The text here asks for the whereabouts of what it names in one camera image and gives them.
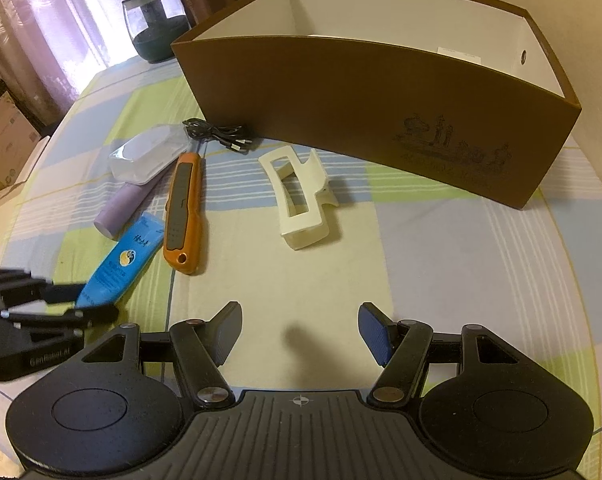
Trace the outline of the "blue cream tube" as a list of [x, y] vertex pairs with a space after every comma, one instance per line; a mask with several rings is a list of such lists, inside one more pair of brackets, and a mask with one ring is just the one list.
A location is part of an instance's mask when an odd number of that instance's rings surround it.
[[115, 304], [163, 243], [164, 222], [142, 214], [110, 250], [75, 301], [77, 309]]

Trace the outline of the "orange utility knife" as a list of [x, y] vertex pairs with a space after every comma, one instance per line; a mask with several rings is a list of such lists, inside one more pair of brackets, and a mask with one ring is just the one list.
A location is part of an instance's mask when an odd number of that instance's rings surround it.
[[196, 273], [202, 246], [202, 159], [184, 153], [177, 159], [167, 197], [163, 257], [176, 271]]

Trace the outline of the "white plastic hair claw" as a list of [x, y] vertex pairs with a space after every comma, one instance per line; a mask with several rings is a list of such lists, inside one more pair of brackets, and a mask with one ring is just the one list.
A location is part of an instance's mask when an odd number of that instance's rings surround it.
[[280, 236], [293, 250], [314, 245], [329, 235], [326, 206], [338, 207], [318, 151], [303, 162], [291, 145], [267, 152], [259, 163], [275, 195]]

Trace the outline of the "clear plastic case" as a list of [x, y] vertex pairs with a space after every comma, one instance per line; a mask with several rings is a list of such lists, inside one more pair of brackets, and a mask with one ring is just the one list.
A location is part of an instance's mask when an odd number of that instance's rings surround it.
[[185, 126], [155, 125], [134, 136], [108, 157], [115, 180], [145, 185], [188, 152], [191, 138]]

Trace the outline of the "purple cosmetic tube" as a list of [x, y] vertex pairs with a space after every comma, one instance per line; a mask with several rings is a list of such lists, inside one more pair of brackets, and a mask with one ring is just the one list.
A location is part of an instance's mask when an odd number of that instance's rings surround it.
[[156, 187], [168, 172], [164, 169], [145, 184], [124, 183], [97, 214], [94, 220], [97, 231], [109, 240], [115, 240], [137, 211], [149, 203]]

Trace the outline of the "checkered tablecloth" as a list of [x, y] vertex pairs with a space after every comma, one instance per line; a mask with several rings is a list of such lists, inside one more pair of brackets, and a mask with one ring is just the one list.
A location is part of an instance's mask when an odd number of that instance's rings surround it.
[[[175, 62], [138, 58], [97, 75], [24, 185], [0, 203], [0, 266], [57, 282], [87, 280], [112, 243], [94, 226], [118, 191], [109, 155], [158, 124], [196, 116]], [[602, 184], [568, 141], [522, 210], [399, 170], [319, 157], [338, 206], [329, 234], [292, 250], [259, 158], [209, 143], [202, 271], [153, 258], [121, 313], [147, 332], [243, 306], [223, 374], [235, 387], [366, 388], [378, 366], [357, 331], [371, 301], [441, 333], [468, 323], [545, 366], [589, 403], [593, 441], [582, 474], [602, 479]]]

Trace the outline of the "cardboard box on floor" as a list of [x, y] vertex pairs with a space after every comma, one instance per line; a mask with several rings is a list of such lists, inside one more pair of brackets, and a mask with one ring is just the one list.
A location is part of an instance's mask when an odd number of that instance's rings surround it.
[[0, 191], [16, 178], [42, 137], [8, 92], [0, 97]]

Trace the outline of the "brown cardboard organizer box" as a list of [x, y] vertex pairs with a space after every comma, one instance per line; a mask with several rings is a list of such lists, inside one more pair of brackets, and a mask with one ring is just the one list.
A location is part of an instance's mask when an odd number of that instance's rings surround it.
[[172, 46], [205, 118], [522, 208], [581, 105], [501, 0], [238, 0]]

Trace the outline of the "sheer pink curtain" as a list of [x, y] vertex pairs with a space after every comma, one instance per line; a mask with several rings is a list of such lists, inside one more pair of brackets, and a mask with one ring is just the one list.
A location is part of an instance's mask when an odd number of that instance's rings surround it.
[[123, 0], [0, 0], [0, 78], [45, 125], [135, 56]]

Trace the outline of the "dark glass humidifier jar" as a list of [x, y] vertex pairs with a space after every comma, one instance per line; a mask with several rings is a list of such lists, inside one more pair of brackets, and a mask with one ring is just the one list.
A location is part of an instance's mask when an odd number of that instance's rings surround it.
[[181, 0], [122, 0], [122, 8], [141, 58], [151, 64], [173, 58], [172, 42], [190, 29]]

